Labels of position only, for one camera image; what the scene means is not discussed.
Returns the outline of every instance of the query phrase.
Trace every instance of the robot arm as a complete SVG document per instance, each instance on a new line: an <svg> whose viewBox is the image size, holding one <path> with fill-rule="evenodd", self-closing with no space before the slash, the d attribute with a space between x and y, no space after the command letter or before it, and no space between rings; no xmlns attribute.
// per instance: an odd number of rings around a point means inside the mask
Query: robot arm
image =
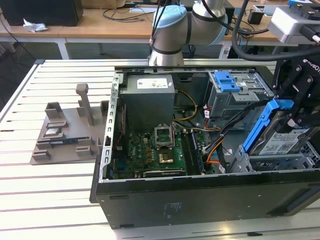
<svg viewBox="0 0 320 240"><path fill-rule="evenodd" d="M205 0L211 11L223 22L228 22L223 0ZM220 42L226 28L205 9L201 0L193 5L192 12L184 6L165 8L152 39L149 66L183 66L182 47L185 44L209 45Z"/></svg>

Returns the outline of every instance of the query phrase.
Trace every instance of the wire bundle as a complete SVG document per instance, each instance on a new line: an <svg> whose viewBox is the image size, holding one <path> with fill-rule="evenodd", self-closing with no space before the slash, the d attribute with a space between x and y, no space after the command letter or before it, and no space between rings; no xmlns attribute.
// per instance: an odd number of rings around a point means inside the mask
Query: wire bundle
<svg viewBox="0 0 320 240"><path fill-rule="evenodd" d="M237 124L238 122L242 121L247 115L248 113L253 110L254 108L257 107L261 107L261 106L265 106L267 103L269 102L269 100L262 100L259 102L255 102L250 104L249 106L245 107L242 111L238 112L236 115L234 115L219 131L218 135L219 137L213 141L212 143L210 143L205 149L205 152L208 152L211 148L212 150L210 151L208 158L206 160L207 164L210 163L217 163L217 162L211 162L210 158L212 156L212 154L214 153L214 151L216 151L217 155L218 155L218 159L219 162L225 169L227 168L227 163L225 161L224 158L224 153L223 153L223 146L222 146L222 142L225 139L225 135L227 134L227 132L234 127L235 124Z"/></svg>

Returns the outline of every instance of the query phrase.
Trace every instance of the computer tower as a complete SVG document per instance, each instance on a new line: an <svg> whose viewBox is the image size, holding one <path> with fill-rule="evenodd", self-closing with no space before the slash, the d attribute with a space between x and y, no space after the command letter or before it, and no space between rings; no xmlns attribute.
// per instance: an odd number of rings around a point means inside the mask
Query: computer tower
<svg viewBox="0 0 320 240"><path fill-rule="evenodd" d="M77 26L83 15L81 0L0 0L4 18L11 26L24 19L35 24Z"/></svg>

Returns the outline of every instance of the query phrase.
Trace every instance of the aluminum profile table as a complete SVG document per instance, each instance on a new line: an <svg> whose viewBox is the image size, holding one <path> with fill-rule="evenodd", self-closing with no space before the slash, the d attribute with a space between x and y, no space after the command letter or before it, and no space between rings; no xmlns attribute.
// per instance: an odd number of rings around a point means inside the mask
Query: aluminum profile table
<svg viewBox="0 0 320 240"><path fill-rule="evenodd" d="M186 60L186 65L257 66L275 62ZM92 106L110 98L116 66L146 60L46 60L35 64L0 113L0 239L320 239L320 201L295 216L111 230L89 194L94 160L29 165L48 102L78 106L78 83L88 83ZM262 236L248 236L256 232Z"/></svg>

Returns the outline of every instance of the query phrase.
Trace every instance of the black cable hose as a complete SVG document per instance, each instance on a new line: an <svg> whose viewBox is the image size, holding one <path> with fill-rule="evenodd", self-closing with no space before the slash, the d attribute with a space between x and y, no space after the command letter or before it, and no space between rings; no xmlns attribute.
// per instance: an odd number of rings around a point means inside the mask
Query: black cable hose
<svg viewBox="0 0 320 240"><path fill-rule="evenodd" d="M248 61L259 61L259 62L269 62L269 61L277 61L277 60L287 60L292 58L298 58L298 57L306 57L306 56L312 56L312 55L318 55L320 54L320 47L317 48L311 48L305 51L301 52L290 52L290 53L281 53L281 54L261 54L261 55L251 55L247 54L238 46L237 41L237 33L240 27L240 23L242 20L242 17L244 16L244 13L246 11L246 7L248 5L249 0L244 0L240 13L238 15L238 18L235 22L235 26L232 33L232 47L236 54L244 60Z"/></svg>
<svg viewBox="0 0 320 240"><path fill-rule="evenodd" d="M232 26L229 26L228 24L226 24L226 23L224 23L223 21L221 21L212 11L211 11L211 9L209 8L209 6L207 5L207 3L206 3L206 1L205 0L201 0L201 2L202 2L202 4L203 4L203 6L204 6L204 8L206 9L206 11L210 14L210 16L211 17L213 17L218 23L220 23L222 26L224 26L225 28L227 28L227 29L229 29L229 30L231 30L231 31L234 31L234 29L236 28L236 27L232 27ZM265 29L262 29L262 30L258 30L258 31L251 31L250 32L250 34L251 35L254 35L254 34L263 34L263 33L266 33L266 32L268 32L269 30L267 29L267 28L265 28ZM237 31L238 33L240 33L240 34L248 34L248 32L247 31Z"/></svg>
<svg viewBox="0 0 320 240"><path fill-rule="evenodd" d="M162 14L164 14L164 11L165 11L165 9L166 9L166 7L167 7L168 2L169 2L169 0L165 0L165 3L164 3L164 5L163 5L163 9L162 9L162 11L161 11L161 13L160 13L160 15L159 15L159 18L158 18L158 21L156 21L156 24L155 24L155 26L154 26L154 32L151 34L151 37L152 37L152 38L154 37L154 35L155 35L155 33L156 33L156 30L157 30L159 21L160 21L160 19L161 19L161 17L162 17Z"/></svg>
<svg viewBox="0 0 320 240"><path fill-rule="evenodd" d="M160 0L158 0L158 6L157 6L157 8L156 8L156 12L155 12L154 19L157 19L158 12L159 12L159 8L160 8ZM156 24L153 24L153 25L152 25L151 37L153 37L154 34L155 34L155 31L156 31L155 26L156 26Z"/></svg>
<svg viewBox="0 0 320 240"><path fill-rule="evenodd" d="M239 113L237 113L235 116L233 116L224 126L223 128L220 130L219 135L220 134L225 134L224 132L227 131L228 129L232 128L236 123L240 122L241 120L243 120L247 114L253 110L254 108L257 107L261 107L266 105L270 100L262 100L259 102L255 102L250 104L249 106L245 107L242 111L240 111ZM217 147L216 149L216 153L218 156L218 159L220 161L220 163L222 164L222 166L227 169L227 162L225 160L225 156L223 153L223 146L222 143Z"/></svg>

